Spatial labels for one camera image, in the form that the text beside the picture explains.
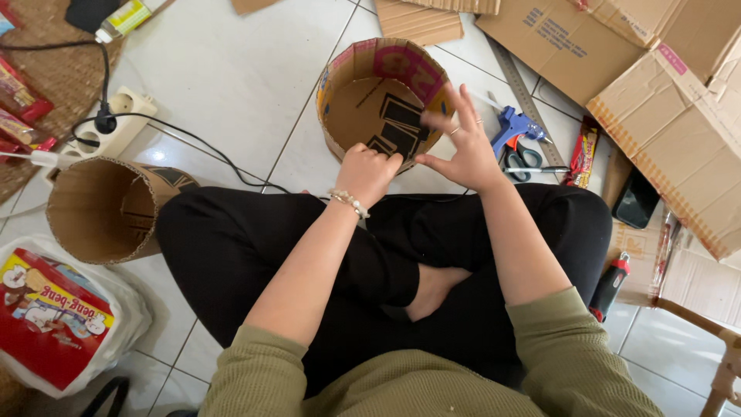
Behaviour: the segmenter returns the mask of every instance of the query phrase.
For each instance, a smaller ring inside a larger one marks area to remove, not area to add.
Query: bare foot
[[[462,268],[434,268],[420,263],[417,295],[404,307],[410,320],[422,320],[432,314],[451,289],[470,276],[471,273]]]

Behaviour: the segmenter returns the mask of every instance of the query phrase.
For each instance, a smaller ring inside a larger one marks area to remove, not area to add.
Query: olive green sweater
[[[240,328],[200,416],[662,416],[574,288],[507,308],[528,370],[520,394],[419,350],[373,358],[303,401],[307,348]]]

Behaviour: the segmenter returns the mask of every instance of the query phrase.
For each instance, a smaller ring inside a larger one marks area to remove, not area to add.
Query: blue glue gun
[[[499,119],[502,130],[491,140],[491,147],[494,149],[497,157],[505,144],[508,144],[511,148],[516,148],[517,141],[523,136],[528,139],[545,140],[548,143],[552,143],[546,137],[543,128],[538,126],[537,123],[533,122],[524,113],[515,114],[514,108],[511,106],[505,107],[497,119]]]

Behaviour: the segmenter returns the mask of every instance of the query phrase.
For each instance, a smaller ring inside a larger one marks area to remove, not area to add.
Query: rattan mat
[[[13,14],[22,22],[0,37],[7,45],[44,45],[94,39],[64,20],[70,0],[11,1]],[[108,45],[111,69],[121,55],[123,42]],[[97,103],[103,83],[103,57],[95,46],[33,52],[6,52],[10,64],[20,70],[30,86],[54,103],[49,114],[34,122],[35,128],[63,141],[72,125],[87,116]],[[12,111],[15,102],[0,93],[0,102]],[[0,204],[13,196],[38,170],[30,162],[0,164]]]

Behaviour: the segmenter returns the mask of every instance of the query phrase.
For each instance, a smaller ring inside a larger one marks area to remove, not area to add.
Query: person
[[[199,415],[662,415],[585,307],[606,205],[513,185],[465,86],[445,88],[459,125],[422,121],[456,153],[416,161],[476,194],[385,197],[401,155],[357,144],[334,187],[344,202],[201,188],[163,207],[165,260],[227,348]]]

